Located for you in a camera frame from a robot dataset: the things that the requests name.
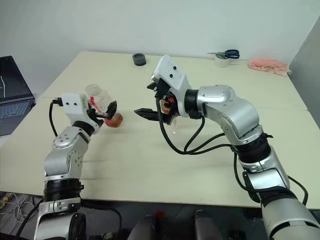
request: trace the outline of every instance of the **laptop keyboard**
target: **laptop keyboard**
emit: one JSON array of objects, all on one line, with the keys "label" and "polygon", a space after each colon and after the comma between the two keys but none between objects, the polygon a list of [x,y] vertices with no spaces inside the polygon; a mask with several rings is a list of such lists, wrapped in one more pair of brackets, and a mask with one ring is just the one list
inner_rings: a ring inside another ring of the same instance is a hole
[{"label": "laptop keyboard", "polygon": [[28,105],[29,105],[29,102],[24,101],[24,102],[18,102],[18,103],[0,106],[0,119],[24,115],[26,113]]}]

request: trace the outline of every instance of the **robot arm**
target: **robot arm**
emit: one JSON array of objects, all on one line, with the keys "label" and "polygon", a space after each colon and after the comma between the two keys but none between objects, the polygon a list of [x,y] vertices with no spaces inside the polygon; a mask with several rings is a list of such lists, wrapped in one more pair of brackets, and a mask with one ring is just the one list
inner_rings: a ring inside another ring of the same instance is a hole
[{"label": "robot arm", "polygon": [[[161,58],[151,78],[154,82],[148,88],[155,91],[157,101],[171,105],[169,114],[161,113],[165,123],[171,124],[176,115],[195,118],[195,113],[200,113],[220,125],[239,157],[249,196],[261,203],[269,239],[320,239],[320,224],[287,190],[288,176],[268,144],[270,136],[263,132],[251,103],[226,85],[192,89],[186,74],[168,55]],[[148,120],[159,120],[151,109],[135,112]]]},{"label": "robot arm", "polygon": [[79,181],[83,157],[91,135],[97,134],[104,122],[98,118],[111,119],[117,102],[112,102],[106,113],[91,108],[84,94],[67,93],[56,103],[63,106],[71,126],[53,140],[52,151],[44,161],[43,202],[39,205],[34,240],[86,240],[86,217],[77,212],[84,188]]}]

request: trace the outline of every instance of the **tape roll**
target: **tape roll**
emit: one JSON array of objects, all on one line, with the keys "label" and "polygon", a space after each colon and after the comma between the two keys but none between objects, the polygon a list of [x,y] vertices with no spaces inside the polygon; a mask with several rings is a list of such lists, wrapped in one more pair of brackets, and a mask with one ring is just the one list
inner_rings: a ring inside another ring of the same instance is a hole
[{"label": "tape roll", "polygon": [[216,54],[214,58],[214,65],[219,68],[225,68],[229,65],[229,58],[221,54]]}]

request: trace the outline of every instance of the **white table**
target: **white table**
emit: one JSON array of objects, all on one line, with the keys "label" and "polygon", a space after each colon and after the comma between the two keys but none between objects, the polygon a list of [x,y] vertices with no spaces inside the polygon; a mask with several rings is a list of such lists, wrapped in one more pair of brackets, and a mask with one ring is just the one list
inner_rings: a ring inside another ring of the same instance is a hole
[{"label": "white table", "polygon": [[[64,92],[84,93],[96,83],[118,102],[123,115],[119,128],[103,126],[91,137],[84,156],[83,198],[119,201],[170,202],[228,206],[258,206],[235,181],[233,154],[220,148],[202,155],[179,155],[165,142],[157,122],[133,110],[155,109],[154,92],[146,89],[159,56],[147,56],[146,66],[135,66],[130,54],[81,52],[43,94],[36,107],[0,150],[0,190],[42,194],[44,159],[54,138],[48,109],[53,97]],[[252,102],[260,121],[289,175],[309,191],[308,207],[320,208],[317,176],[320,168],[320,131],[288,77],[249,69],[245,61],[216,68],[210,59],[175,58],[193,88],[226,84]],[[58,132],[69,120],[62,107],[54,108]],[[183,148],[200,121],[178,118],[172,141]],[[207,120],[196,146],[221,133]],[[227,143],[222,137],[215,144]],[[291,189],[301,199],[294,183]]]}]

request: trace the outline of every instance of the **floor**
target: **floor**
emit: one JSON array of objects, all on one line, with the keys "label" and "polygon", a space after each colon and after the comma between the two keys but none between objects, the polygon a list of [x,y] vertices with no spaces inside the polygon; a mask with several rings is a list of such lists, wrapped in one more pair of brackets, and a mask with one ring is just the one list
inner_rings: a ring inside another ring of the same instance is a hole
[{"label": "floor", "polygon": [[[174,240],[194,240],[194,213],[198,209],[203,209],[213,217],[218,229],[220,230],[223,239],[228,240],[230,231],[244,231],[246,240],[267,240],[263,221],[261,218],[248,219],[244,212],[248,208],[242,207],[227,207],[227,206],[209,206],[209,205],[194,205],[194,204],[174,204],[174,203],[149,203],[149,202],[102,202],[104,205],[117,209],[122,215],[122,228],[124,229],[123,239],[129,234],[130,230],[136,223],[145,215],[157,215],[160,221],[157,223],[157,228],[161,231],[161,239]],[[31,205],[26,205],[23,209],[23,214],[26,214],[32,208]],[[85,213],[87,220],[86,234],[87,236],[100,235],[103,233],[116,232],[118,229],[118,216],[112,211],[93,210],[81,208],[79,212]],[[23,230],[21,237],[32,240],[36,227],[36,215],[33,216]],[[1,215],[0,231],[8,233],[15,219],[13,215]],[[12,231],[14,235],[20,224],[17,224]]]}]

